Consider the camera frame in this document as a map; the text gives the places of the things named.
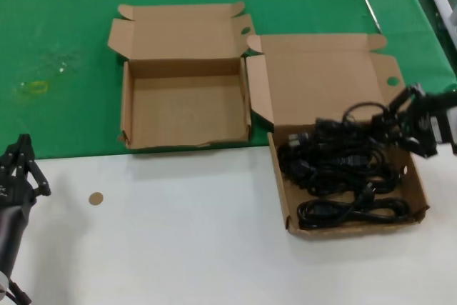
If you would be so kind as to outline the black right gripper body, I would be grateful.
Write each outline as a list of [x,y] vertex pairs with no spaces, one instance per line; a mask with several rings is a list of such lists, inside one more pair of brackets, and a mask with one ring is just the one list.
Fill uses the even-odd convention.
[[425,114],[408,114],[413,133],[429,132],[437,144],[456,146],[456,92],[426,94],[425,102]]

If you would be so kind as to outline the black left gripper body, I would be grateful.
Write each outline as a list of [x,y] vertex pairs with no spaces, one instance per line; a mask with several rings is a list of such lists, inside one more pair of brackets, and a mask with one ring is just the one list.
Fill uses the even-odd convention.
[[19,170],[15,175],[1,169],[1,209],[36,203],[35,192],[27,174]]

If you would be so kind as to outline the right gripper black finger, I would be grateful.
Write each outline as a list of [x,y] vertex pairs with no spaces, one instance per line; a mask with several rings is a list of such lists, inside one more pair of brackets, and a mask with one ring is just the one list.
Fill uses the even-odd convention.
[[392,142],[398,148],[421,157],[432,157],[438,153],[435,137],[429,132],[393,132]]
[[426,92],[420,84],[407,86],[387,107],[388,114],[425,114]]

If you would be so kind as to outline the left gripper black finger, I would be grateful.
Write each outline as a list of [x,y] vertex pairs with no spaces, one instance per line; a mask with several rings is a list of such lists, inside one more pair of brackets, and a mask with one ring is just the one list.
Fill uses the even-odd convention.
[[21,159],[24,174],[30,173],[37,182],[37,187],[34,189],[36,196],[49,196],[50,186],[43,172],[35,162],[35,153],[29,135],[21,136]]
[[27,144],[27,135],[20,134],[17,141],[7,146],[1,155],[1,172],[12,173],[16,168],[23,169],[25,164],[24,148]]

